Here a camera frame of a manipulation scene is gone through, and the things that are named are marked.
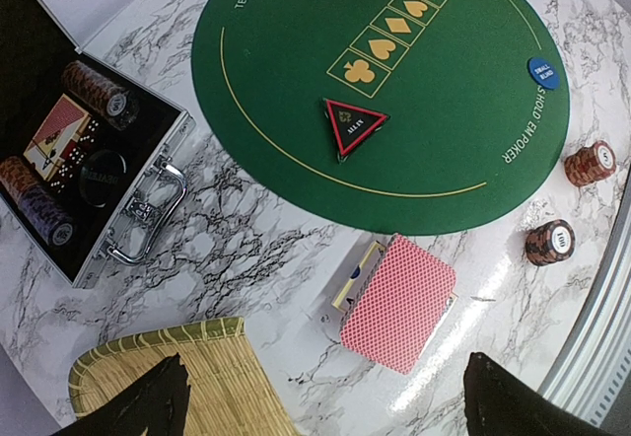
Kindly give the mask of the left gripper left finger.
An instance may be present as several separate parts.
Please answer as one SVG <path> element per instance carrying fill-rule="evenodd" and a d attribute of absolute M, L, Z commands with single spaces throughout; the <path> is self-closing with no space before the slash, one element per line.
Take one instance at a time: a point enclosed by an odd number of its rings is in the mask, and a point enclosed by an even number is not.
<path fill-rule="evenodd" d="M 182 435 L 191 386 L 180 356 L 164 358 L 113 400 L 59 435 Z"/>

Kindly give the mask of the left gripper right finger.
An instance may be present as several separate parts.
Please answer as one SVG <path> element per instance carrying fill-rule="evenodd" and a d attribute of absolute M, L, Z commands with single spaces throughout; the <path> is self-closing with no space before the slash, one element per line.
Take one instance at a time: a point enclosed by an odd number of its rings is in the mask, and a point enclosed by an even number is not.
<path fill-rule="evenodd" d="M 604 432 L 544 399 L 482 352 L 463 374 L 470 435 L 602 435 Z"/>

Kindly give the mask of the blue small blind button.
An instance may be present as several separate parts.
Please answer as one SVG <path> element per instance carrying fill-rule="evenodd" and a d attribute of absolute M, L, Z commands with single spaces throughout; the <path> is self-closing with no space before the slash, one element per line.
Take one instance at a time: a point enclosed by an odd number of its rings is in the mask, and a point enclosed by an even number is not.
<path fill-rule="evenodd" d="M 532 57 L 527 62 L 527 71 L 532 80 L 541 88 L 552 91 L 560 87 L 558 70 L 546 59 Z"/>

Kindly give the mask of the red-backed card deck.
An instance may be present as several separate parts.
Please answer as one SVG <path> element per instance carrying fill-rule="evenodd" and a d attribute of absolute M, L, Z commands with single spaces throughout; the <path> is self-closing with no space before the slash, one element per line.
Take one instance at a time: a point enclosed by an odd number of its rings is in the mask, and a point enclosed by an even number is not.
<path fill-rule="evenodd" d="M 441 321 L 456 286 L 452 267 L 393 235 L 340 327 L 347 349 L 409 374 Z"/>

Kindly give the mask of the black poker chip stack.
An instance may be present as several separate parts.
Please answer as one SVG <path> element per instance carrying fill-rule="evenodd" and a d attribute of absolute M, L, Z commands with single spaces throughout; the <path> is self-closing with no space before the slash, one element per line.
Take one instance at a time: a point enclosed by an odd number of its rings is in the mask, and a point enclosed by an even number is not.
<path fill-rule="evenodd" d="M 575 251 L 573 228 L 563 219 L 547 222 L 526 235 L 526 258 L 536 266 L 567 260 Z"/>

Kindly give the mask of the triangular all-in button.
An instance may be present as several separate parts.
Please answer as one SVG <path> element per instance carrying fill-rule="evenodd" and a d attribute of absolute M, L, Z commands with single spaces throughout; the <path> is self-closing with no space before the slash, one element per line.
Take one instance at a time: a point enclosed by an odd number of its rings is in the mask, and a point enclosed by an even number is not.
<path fill-rule="evenodd" d="M 390 119 L 384 112 L 366 109 L 323 98 L 324 112 L 329 120 L 339 163 L 346 159 Z"/>

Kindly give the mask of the red poker chip stack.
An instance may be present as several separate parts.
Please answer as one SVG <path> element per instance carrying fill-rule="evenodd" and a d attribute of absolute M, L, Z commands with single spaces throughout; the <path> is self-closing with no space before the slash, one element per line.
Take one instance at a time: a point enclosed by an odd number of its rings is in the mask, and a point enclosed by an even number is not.
<path fill-rule="evenodd" d="M 606 180 L 616 172 L 615 155 L 602 140 L 583 147 L 564 162 L 567 179 L 576 187 Z"/>

